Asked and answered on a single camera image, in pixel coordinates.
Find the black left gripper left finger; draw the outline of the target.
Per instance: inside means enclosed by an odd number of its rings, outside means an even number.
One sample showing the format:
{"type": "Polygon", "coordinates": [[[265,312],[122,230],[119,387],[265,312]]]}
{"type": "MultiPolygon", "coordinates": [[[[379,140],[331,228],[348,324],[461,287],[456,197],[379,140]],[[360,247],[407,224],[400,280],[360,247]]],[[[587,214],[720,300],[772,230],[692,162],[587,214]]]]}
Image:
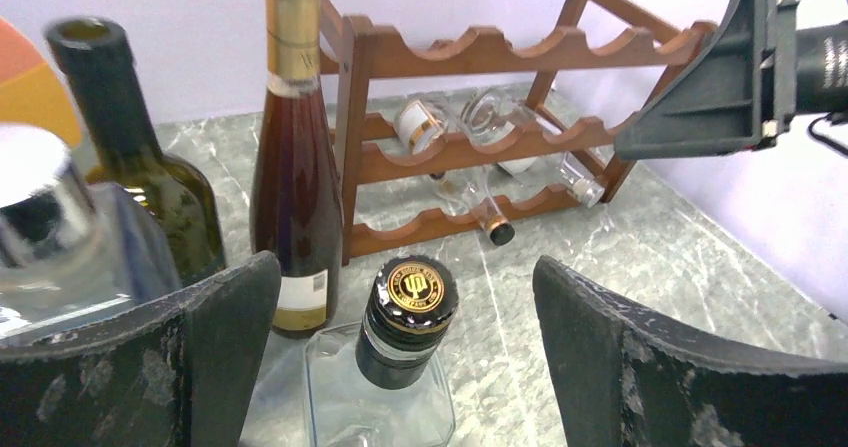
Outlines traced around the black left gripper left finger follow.
{"type": "Polygon", "coordinates": [[[1,351],[5,446],[234,446],[280,289],[276,257],[1,351]]]}

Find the clear bottle gold label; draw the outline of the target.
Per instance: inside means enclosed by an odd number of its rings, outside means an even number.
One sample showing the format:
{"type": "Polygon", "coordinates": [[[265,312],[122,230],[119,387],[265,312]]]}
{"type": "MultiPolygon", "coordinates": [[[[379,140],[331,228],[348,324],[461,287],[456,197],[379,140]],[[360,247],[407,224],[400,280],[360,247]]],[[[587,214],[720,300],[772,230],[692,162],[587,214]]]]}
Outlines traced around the clear bottle gold label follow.
{"type": "Polygon", "coordinates": [[[387,261],[359,321],[267,353],[240,445],[448,445],[455,412],[436,352],[458,305],[438,260],[387,261]]]}

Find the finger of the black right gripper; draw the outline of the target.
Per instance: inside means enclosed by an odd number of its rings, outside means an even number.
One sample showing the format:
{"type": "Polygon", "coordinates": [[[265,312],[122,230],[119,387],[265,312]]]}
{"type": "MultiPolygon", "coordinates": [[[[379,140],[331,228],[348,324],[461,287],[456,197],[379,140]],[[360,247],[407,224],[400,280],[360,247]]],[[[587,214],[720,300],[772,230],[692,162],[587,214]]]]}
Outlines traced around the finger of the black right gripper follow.
{"type": "Polygon", "coordinates": [[[729,0],[695,59],[616,136],[616,154],[641,160],[774,147],[763,71],[776,48],[775,12],[776,0],[729,0]]]}

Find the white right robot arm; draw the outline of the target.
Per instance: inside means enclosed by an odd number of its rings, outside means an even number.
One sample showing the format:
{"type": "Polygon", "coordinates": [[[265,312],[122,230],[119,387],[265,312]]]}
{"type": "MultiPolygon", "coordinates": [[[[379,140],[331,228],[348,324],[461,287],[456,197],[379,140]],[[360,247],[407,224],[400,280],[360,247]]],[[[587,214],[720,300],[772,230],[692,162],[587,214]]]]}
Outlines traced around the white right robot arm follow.
{"type": "Polygon", "coordinates": [[[797,115],[847,121],[847,24],[799,30],[798,0],[729,0],[698,54],[616,135],[623,160],[772,148],[797,115]]]}

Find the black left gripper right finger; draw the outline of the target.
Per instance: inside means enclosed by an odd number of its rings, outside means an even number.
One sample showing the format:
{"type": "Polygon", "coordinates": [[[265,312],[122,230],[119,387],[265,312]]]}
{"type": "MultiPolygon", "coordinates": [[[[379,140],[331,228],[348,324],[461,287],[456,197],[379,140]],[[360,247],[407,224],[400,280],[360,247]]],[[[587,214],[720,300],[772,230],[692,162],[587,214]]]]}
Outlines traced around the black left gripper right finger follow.
{"type": "Polygon", "coordinates": [[[543,256],[536,314],[571,446],[843,446],[847,367],[675,320],[543,256]]]}

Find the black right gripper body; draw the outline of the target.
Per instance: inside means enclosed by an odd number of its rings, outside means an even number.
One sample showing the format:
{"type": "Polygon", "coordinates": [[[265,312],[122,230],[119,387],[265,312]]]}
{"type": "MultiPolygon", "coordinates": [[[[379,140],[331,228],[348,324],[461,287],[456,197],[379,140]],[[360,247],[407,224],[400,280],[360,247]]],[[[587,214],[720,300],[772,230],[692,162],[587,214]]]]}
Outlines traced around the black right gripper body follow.
{"type": "Polygon", "coordinates": [[[762,115],[762,140],[756,150],[775,147],[777,137],[790,130],[797,107],[796,14],[799,0],[766,0],[766,52],[761,68],[771,72],[772,112],[762,115]]]}

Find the blue label clear bottle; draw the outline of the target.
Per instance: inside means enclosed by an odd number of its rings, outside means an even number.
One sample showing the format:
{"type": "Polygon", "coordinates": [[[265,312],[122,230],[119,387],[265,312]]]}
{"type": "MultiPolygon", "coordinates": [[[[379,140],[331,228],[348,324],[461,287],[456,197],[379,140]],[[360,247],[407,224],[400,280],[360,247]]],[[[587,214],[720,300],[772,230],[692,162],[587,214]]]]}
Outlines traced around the blue label clear bottle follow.
{"type": "Polygon", "coordinates": [[[179,290],[167,238],[120,185],[89,185],[57,135],[1,126],[1,344],[27,345],[179,290]]]}

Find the dark green wine bottle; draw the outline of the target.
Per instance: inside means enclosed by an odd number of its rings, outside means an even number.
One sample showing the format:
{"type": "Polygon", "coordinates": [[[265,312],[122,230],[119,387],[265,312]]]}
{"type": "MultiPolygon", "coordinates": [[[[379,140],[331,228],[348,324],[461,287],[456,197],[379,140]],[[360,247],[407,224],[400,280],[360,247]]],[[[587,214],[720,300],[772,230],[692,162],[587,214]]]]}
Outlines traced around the dark green wine bottle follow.
{"type": "Polygon", "coordinates": [[[105,177],[161,226],[183,284],[224,270],[213,189],[199,169],[161,148],[125,29],[109,19],[77,16],[52,22],[44,36],[105,177]]]}

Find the gold foil wine bottle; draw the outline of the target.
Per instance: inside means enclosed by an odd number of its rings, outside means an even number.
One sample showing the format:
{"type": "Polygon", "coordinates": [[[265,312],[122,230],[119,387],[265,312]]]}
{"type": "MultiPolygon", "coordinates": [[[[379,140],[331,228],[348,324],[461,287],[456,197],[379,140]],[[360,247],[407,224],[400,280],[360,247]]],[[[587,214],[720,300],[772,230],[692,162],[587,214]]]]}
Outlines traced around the gold foil wine bottle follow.
{"type": "Polygon", "coordinates": [[[321,0],[266,0],[267,81],[250,203],[254,251],[278,259],[272,327],[308,338],[332,319],[343,252],[339,177],[320,79],[321,0]]]}

